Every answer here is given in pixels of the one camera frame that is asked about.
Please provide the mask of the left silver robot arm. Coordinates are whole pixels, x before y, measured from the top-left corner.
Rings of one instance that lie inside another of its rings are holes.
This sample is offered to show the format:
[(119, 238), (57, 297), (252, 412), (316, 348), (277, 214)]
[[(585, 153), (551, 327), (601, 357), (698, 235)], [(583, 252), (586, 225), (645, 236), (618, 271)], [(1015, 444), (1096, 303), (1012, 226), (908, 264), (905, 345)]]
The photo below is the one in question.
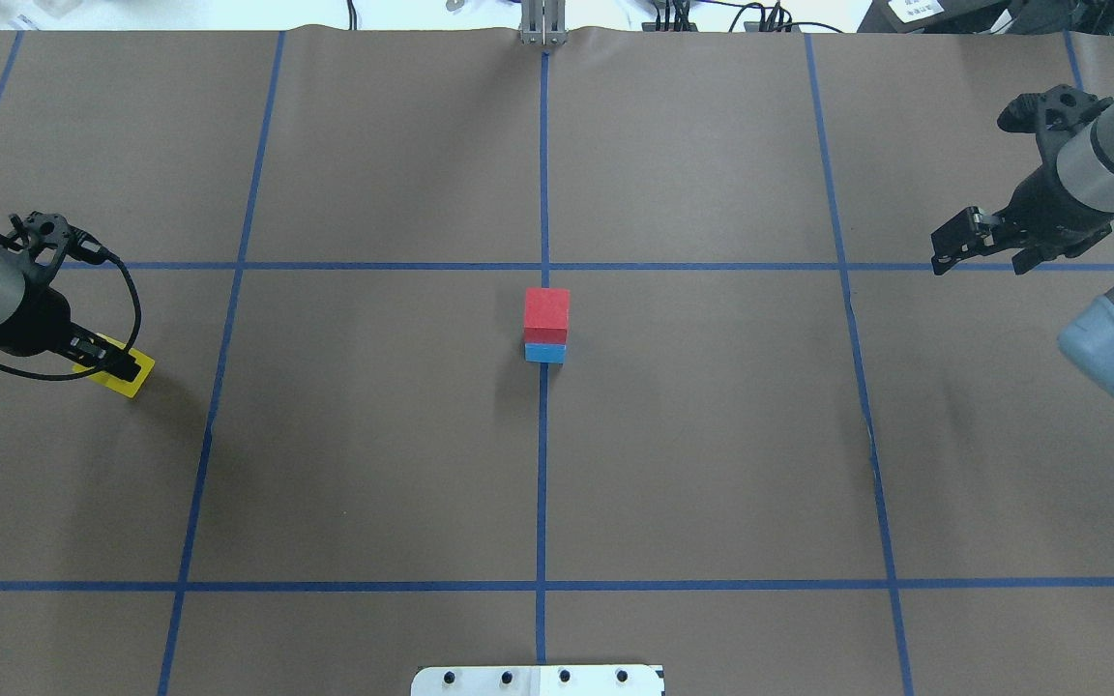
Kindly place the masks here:
[[(127, 264), (89, 232), (62, 215), (9, 217), (12, 229), (0, 233), (0, 351), (14, 357), (52, 353), (72, 369), (66, 374), (36, 373), (0, 362), (0, 373), (31, 382), (63, 383), (92, 379), (126, 398), (137, 396), (156, 363), (136, 347), (141, 330), (141, 300)], [(84, 329), (74, 321), (70, 301), (53, 290), (65, 261), (110, 263), (120, 273), (131, 301), (131, 332), (125, 342)]]

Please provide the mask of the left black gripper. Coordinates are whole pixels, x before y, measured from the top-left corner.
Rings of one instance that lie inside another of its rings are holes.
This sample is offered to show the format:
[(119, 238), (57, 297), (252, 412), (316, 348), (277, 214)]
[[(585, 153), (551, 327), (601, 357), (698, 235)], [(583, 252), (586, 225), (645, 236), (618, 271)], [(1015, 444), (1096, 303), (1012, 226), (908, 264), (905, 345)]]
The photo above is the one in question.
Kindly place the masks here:
[(57, 290), (25, 290), (12, 316), (0, 326), (0, 351), (14, 357), (32, 357), (43, 352), (62, 353), (96, 375), (109, 375), (124, 383), (140, 382), (141, 357), (100, 334), (79, 327), (72, 320), (68, 298)]

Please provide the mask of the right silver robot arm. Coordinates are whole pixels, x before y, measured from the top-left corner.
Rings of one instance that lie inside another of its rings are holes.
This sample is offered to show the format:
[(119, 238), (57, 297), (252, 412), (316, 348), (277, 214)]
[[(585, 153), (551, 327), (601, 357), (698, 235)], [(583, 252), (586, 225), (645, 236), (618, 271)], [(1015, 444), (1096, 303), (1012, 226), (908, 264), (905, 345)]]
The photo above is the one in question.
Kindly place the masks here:
[[(1003, 210), (964, 208), (932, 232), (935, 275), (1001, 251), (1012, 252), (1012, 271), (1025, 275), (1061, 257), (1075, 259), (1114, 232), (1114, 98), (1055, 85), (1012, 98), (996, 125), (1030, 133), (1040, 164)], [(1061, 330), (1057, 347), (1114, 398), (1114, 286)]]

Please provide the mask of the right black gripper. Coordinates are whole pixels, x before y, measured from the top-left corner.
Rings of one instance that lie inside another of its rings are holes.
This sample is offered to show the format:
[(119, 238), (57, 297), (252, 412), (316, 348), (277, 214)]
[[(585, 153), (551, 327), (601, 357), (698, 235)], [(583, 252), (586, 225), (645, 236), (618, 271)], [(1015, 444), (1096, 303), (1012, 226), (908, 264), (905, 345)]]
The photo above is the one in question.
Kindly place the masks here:
[(991, 215), (977, 206), (964, 208), (931, 233), (934, 276), (976, 257), (1017, 249), (1014, 273), (1026, 274), (1057, 257), (1078, 257), (1111, 232), (1113, 213), (1093, 210), (1075, 199), (1043, 166), (1022, 182), (1003, 210)]

